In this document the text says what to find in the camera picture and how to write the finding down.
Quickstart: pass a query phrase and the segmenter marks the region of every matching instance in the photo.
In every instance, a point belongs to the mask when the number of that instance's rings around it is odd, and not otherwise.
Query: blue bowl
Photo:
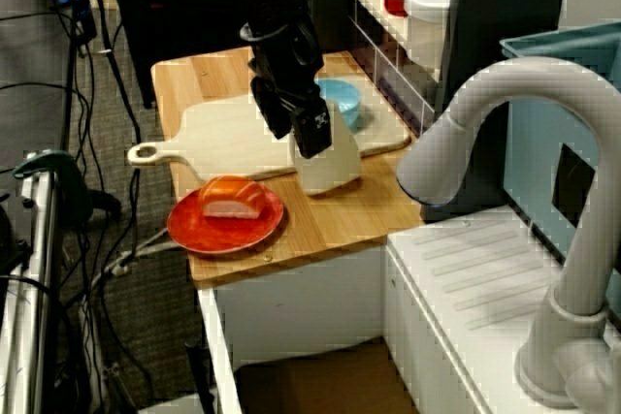
[[[315,80],[319,86],[321,97],[339,104],[339,111],[345,125],[352,133],[358,129],[358,110],[360,108],[360,91],[353,84],[342,80]]]

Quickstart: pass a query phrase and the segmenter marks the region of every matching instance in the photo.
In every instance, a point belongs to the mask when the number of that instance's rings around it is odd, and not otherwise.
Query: orange plate
[[[168,234],[179,246],[200,254],[238,251],[265,239],[284,213],[274,191],[265,190],[265,206],[257,219],[206,217],[198,203],[199,189],[181,199],[168,217]]]

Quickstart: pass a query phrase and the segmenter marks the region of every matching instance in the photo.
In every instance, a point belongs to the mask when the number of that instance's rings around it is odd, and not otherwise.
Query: black stand
[[[209,390],[209,380],[205,374],[205,367],[201,362],[202,350],[199,342],[185,343],[185,351],[187,352],[187,360],[190,362],[190,369],[194,377],[198,398],[201,400],[201,405],[203,406],[203,412],[205,412],[205,414],[215,414],[213,411],[213,400],[215,397]]]
[[[563,0],[451,0],[436,94],[440,116],[459,87],[472,75],[505,59],[501,39],[557,28]],[[481,127],[464,183],[442,207],[425,207],[427,223],[507,203],[503,189],[508,108],[494,110]]]

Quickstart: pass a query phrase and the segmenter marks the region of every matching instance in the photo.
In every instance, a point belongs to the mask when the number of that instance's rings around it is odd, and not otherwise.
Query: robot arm
[[[243,0],[241,37],[252,46],[252,94],[278,139],[293,135],[307,159],[332,144],[330,114],[314,76],[323,66],[306,0]]]

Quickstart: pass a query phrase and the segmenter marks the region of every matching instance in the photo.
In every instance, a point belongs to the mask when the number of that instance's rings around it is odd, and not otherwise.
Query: wooden cutting board
[[[362,157],[409,143],[406,126],[372,83],[355,75],[335,78],[360,90],[354,138]],[[136,167],[182,162],[202,181],[223,174],[258,180],[295,172],[289,155],[290,137],[278,141],[272,135],[249,94],[188,108],[176,136],[165,142],[135,145],[127,158]]]

